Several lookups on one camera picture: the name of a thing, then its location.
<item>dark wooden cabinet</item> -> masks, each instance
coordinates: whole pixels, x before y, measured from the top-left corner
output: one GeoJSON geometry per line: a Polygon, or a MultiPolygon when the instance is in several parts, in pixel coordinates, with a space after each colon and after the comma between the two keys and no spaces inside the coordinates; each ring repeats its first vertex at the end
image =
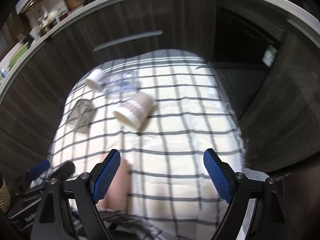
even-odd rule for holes
{"type": "Polygon", "coordinates": [[[25,15],[17,15],[14,9],[0,30],[0,60],[19,42],[19,34],[26,35],[30,31],[28,18],[25,15]]]}
{"type": "Polygon", "coordinates": [[[8,25],[7,23],[4,23],[2,29],[0,30],[0,60],[3,59],[3,57],[9,52],[14,44],[15,43],[12,39],[8,25]]]}

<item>blue handle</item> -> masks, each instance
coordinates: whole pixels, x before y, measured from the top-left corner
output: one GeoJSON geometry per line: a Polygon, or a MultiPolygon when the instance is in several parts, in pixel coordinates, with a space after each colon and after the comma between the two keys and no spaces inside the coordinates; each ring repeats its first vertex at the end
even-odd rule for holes
{"type": "Polygon", "coordinates": [[[100,176],[94,183],[93,200],[97,203],[100,199],[104,199],[110,187],[110,184],[120,166],[121,156],[119,151],[115,151],[100,176]]]}
{"type": "Polygon", "coordinates": [[[228,204],[230,204],[233,199],[230,182],[209,150],[204,152],[203,162],[220,198],[224,199],[228,204]]]}
{"type": "Polygon", "coordinates": [[[30,169],[27,173],[28,180],[32,181],[40,177],[42,173],[50,168],[50,162],[45,160],[39,163],[37,166],[30,169]]]}

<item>white cup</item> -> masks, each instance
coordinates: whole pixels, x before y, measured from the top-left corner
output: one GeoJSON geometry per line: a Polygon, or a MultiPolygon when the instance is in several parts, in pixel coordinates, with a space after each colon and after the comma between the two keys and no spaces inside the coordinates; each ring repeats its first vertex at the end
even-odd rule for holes
{"type": "Polygon", "coordinates": [[[84,80],[84,83],[91,89],[99,91],[101,87],[98,85],[98,81],[103,78],[104,72],[101,68],[97,68],[90,73],[90,75],[84,80]]]}
{"type": "Polygon", "coordinates": [[[155,103],[151,95],[139,92],[121,104],[113,111],[113,114],[128,130],[138,132],[154,106],[155,103]]]}

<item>checkered tablecloth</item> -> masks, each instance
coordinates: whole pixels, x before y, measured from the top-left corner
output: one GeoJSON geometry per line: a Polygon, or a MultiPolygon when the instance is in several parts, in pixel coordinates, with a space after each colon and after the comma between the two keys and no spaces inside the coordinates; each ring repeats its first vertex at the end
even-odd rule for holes
{"type": "Polygon", "coordinates": [[[206,62],[188,52],[161,50],[98,67],[105,73],[135,69],[138,91],[152,95],[156,109],[139,134],[129,132],[112,112],[132,92],[106,97],[86,87],[85,76],[66,101],[49,156],[53,169],[71,160],[75,178],[117,149],[132,166],[130,204],[127,212],[101,211],[105,220],[130,227],[141,239],[210,239],[228,205],[203,165],[204,151],[213,148],[234,171],[242,171],[243,163],[237,126],[206,62]],[[97,108],[88,134],[66,125],[81,98],[97,108]]]}

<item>green object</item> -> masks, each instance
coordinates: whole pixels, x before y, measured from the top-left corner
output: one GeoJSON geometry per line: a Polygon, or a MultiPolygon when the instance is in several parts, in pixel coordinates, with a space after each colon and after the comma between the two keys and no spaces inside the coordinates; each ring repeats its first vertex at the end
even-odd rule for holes
{"type": "Polygon", "coordinates": [[[8,70],[12,69],[12,67],[17,63],[19,58],[28,50],[28,43],[24,44],[18,51],[13,55],[13,57],[9,61],[8,70]]]}

